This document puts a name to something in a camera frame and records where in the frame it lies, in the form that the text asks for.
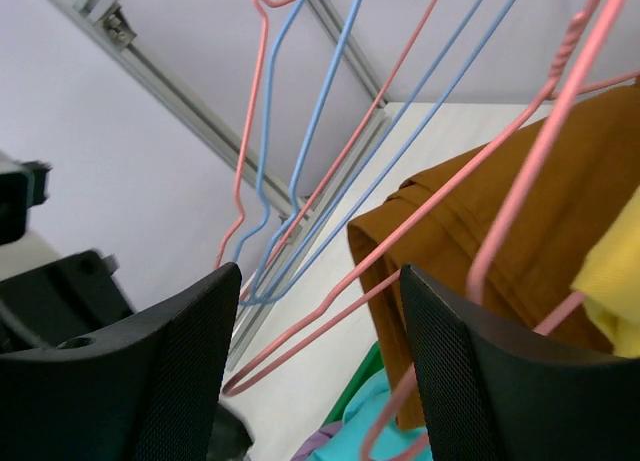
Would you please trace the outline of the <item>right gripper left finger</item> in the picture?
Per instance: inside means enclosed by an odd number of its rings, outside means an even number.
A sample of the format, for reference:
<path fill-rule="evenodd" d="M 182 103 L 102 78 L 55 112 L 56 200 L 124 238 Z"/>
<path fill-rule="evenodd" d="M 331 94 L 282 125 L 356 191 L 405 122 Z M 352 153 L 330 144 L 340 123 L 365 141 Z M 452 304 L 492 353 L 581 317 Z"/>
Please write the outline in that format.
<path fill-rule="evenodd" d="M 5 460 L 203 460 L 242 276 L 184 291 L 56 348 L 1 358 Z"/>

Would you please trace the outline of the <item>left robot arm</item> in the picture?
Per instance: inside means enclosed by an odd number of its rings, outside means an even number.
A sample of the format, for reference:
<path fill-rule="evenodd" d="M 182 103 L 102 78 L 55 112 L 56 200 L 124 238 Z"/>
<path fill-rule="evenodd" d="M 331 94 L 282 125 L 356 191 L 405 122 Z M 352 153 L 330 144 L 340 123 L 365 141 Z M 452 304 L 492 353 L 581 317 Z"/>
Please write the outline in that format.
<path fill-rule="evenodd" d="M 1 156 L 1 352 L 56 347 L 133 310 L 113 279 L 115 260 L 87 250 L 59 258 L 29 211 L 47 200 L 51 166 Z"/>

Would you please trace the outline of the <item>teal trousers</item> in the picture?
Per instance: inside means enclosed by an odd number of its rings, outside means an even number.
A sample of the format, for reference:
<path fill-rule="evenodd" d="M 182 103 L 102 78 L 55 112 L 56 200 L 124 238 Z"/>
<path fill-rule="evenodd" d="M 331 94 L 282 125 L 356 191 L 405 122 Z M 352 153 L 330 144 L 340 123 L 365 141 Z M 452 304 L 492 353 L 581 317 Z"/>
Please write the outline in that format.
<path fill-rule="evenodd" d="M 367 379 L 345 407 L 338 425 L 327 425 L 324 430 L 335 429 L 326 441 L 310 450 L 312 439 L 301 447 L 293 460 L 358 460 L 361 443 L 369 428 L 378 418 L 391 397 L 391 388 L 386 372 L 381 369 Z M 388 460 L 407 450 L 422 434 L 424 427 L 400 430 L 391 421 L 380 433 L 370 457 L 373 460 Z"/>

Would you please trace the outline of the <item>purple trousers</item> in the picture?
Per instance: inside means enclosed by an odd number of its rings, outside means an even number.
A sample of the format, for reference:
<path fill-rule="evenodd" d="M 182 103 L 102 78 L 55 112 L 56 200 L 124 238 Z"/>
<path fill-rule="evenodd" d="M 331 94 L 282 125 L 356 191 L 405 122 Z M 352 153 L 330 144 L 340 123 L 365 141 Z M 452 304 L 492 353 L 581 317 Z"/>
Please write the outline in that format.
<path fill-rule="evenodd" d="M 296 450 L 291 461 L 319 460 L 317 451 L 323 448 L 342 428 L 341 421 L 332 422 L 311 434 Z"/>

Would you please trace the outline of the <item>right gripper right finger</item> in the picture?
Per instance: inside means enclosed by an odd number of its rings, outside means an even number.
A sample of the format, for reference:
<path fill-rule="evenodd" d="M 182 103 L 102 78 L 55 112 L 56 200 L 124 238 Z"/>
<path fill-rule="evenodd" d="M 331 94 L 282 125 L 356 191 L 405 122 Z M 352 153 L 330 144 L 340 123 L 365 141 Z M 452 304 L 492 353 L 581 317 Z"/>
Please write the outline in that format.
<path fill-rule="evenodd" d="M 418 268 L 401 299 L 437 460 L 635 460 L 639 363 L 541 336 Z"/>

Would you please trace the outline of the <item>brown trousers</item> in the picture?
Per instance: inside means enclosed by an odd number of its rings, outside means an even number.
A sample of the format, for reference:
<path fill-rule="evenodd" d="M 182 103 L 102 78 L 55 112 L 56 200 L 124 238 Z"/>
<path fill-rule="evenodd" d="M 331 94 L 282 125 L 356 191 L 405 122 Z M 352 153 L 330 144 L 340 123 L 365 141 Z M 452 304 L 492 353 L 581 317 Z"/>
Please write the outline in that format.
<path fill-rule="evenodd" d="M 589 251 L 639 191 L 639 88 L 575 104 L 551 147 L 546 121 L 406 179 L 347 227 L 389 384 L 412 365 L 398 279 L 412 265 L 527 328 L 573 290 Z"/>

